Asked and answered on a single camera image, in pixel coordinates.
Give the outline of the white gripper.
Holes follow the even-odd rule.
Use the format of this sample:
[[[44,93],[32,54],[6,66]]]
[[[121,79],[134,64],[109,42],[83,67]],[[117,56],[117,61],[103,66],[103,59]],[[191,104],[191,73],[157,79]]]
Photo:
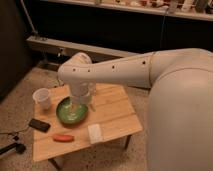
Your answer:
[[[92,96],[96,91],[94,83],[71,84],[69,89],[72,112],[75,112],[81,105],[91,106]]]

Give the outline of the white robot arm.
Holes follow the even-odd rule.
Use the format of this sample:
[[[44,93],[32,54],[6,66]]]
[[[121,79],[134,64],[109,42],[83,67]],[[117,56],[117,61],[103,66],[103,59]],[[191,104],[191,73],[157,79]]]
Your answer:
[[[99,63],[77,53],[58,76],[78,104],[91,83],[148,89],[149,171],[213,171],[213,52],[163,50]]]

